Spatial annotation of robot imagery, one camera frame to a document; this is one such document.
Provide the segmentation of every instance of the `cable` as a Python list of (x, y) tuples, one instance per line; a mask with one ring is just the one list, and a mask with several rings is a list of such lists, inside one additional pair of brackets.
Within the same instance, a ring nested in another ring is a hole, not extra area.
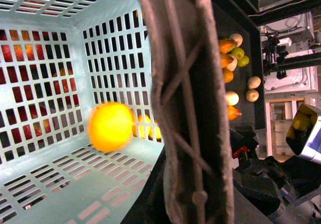
[(259, 17), (259, 16), (262, 16), (262, 15), (265, 15), (266, 13), (273, 12), (273, 11), (276, 11), (276, 10), (279, 10), (279, 9), (282, 9), (282, 8), (284, 8), (284, 7), (287, 7), (287, 6), (296, 5), (296, 4), (305, 2), (305, 1), (308, 1), (308, 0), (302, 0), (302, 1), (300, 1), (300, 2), (289, 3), (289, 4), (287, 4), (286, 6), (278, 7), (278, 8), (276, 8), (276, 9), (272, 9), (272, 10), (270, 10), (270, 11), (263, 12), (263, 13), (261, 13), (261, 14), (248, 15), (248, 17)]
[[(297, 28), (297, 26), (301, 23), (302, 18), (303, 18), (302, 15), (299, 15), (298, 17), (290, 17), (290, 18), (288, 18), (288, 19), (286, 20), (286, 22), (285, 22), (287, 28), (284, 28), (284, 29), (281, 29), (281, 30), (273, 29), (273, 28), (271, 28), (271, 27), (268, 26), (268, 25), (265, 25), (264, 27), (267, 28), (267, 29), (269, 29), (269, 30), (271, 30), (271, 31), (278, 32), (278, 33), (288, 32), (288, 31), (293, 30), (294, 28)], [(287, 24), (290, 19), (296, 19), (296, 20), (297, 20), (297, 22), (295, 23), (294, 26), (289, 26), (289, 25)]]

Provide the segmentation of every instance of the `orange ball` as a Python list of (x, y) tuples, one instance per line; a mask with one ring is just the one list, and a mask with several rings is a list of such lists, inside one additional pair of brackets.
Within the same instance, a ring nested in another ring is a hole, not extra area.
[(112, 152), (124, 148), (132, 140), (132, 110), (118, 102), (99, 105), (88, 122), (88, 135), (100, 151)]
[(223, 77), (224, 77), (224, 82), (229, 83), (233, 80), (234, 74), (229, 69), (223, 68)]

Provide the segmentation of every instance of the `black tray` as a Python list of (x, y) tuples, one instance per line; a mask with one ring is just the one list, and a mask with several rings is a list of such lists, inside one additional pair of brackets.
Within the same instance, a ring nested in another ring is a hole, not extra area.
[[(251, 20), (240, 12), (235, 3), (227, 0), (212, 0), (218, 37), (226, 38), (233, 33), (243, 36), (241, 48), (250, 58), (250, 63), (245, 67), (237, 67), (234, 79), (226, 84), (226, 90), (238, 93), (240, 100), (234, 107), (243, 115), (230, 121), (231, 127), (253, 126), (255, 129), (265, 128), (265, 108), (263, 90), (263, 71), (261, 59), (260, 32)], [(259, 99), (256, 102), (246, 100), (247, 81), (252, 76), (261, 78), (261, 85), (256, 89)]]

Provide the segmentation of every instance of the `light blue basket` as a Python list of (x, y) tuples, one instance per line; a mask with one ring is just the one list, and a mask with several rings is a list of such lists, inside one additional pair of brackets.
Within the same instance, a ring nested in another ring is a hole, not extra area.
[[(138, 1), (0, 0), (0, 19), (0, 223), (120, 223), (163, 148)], [(106, 101), (149, 116), (144, 139), (93, 149)]]

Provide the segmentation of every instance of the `basket floor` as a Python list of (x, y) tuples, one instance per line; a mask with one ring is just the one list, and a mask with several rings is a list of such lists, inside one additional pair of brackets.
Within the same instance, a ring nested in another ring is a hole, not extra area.
[(86, 136), (4, 166), (0, 220), (5, 223), (120, 223), (149, 177), (163, 144), (134, 138), (99, 152)]

